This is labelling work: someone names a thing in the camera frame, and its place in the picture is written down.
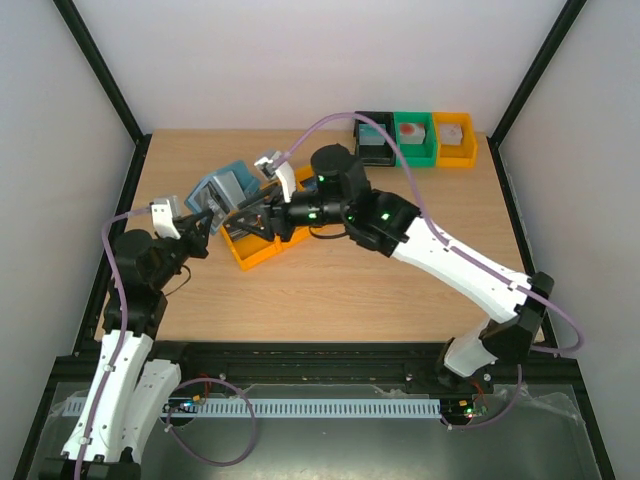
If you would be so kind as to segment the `blue card holder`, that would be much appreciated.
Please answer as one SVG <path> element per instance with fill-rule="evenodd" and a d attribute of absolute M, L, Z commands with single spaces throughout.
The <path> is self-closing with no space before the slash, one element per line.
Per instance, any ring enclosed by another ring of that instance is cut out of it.
<path fill-rule="evenodd" d="M 210 233 L 215 235 L 230 213 L 257 193 L 261 185 L 246 163 L 237 160 L 205 175 L 187 196 L 185 205 L 193 214 L 210 209 Z"/>

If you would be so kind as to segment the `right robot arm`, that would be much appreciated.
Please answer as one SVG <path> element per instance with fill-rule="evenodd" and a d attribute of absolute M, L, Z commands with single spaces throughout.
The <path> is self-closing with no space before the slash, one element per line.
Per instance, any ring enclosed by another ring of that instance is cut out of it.
<path fill-rule="evenodd" d="M 228 225 L 282 242 L 299 228 L 341 225 L 358 246 L 419 268 L 474 302 L 486 320 L 450 339 L 435 367 L 447 391 L 460 390 L 495 362 L 527 360 L 554 285 L 549 275 L 509 270 L 449 236 L 408 200 L 372 188 L 363 163 L 340 144 L 317 150 L 310 167 L 313 189 L 298 189 L 283 163 L 274 171 L 276 182 L 241 203 Z"/>

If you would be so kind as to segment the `grey VIP credit card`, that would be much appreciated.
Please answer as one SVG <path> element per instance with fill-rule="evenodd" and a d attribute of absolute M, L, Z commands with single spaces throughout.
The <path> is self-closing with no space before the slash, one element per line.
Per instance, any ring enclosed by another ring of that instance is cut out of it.
<path fill-rule="evenodd" d="M 217 205 L 225 214 L 235 210 L 246 199 L 236 175 L 232 171 L 210 177 L 208 191 L 211 205 Z"/>

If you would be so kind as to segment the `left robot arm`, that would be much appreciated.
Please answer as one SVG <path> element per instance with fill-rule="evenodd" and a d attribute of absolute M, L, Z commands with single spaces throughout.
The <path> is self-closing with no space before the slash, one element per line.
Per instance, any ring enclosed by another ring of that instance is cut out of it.
<path fill-rule="evenodd" d="M 112 222 L 148 214 L 154 230 L 133 229 L 111 241 Z M 187 260 L 204 259 L 214 214 L 178 216 L 168 200 L 113 217 L 102 227 L 112 271 L 99 359 L 83 409 L 41 479 L 138 479 L 147 440 L 181 380 L 181 348 L 152 358 L 167 307 L 165 286 Z"/>

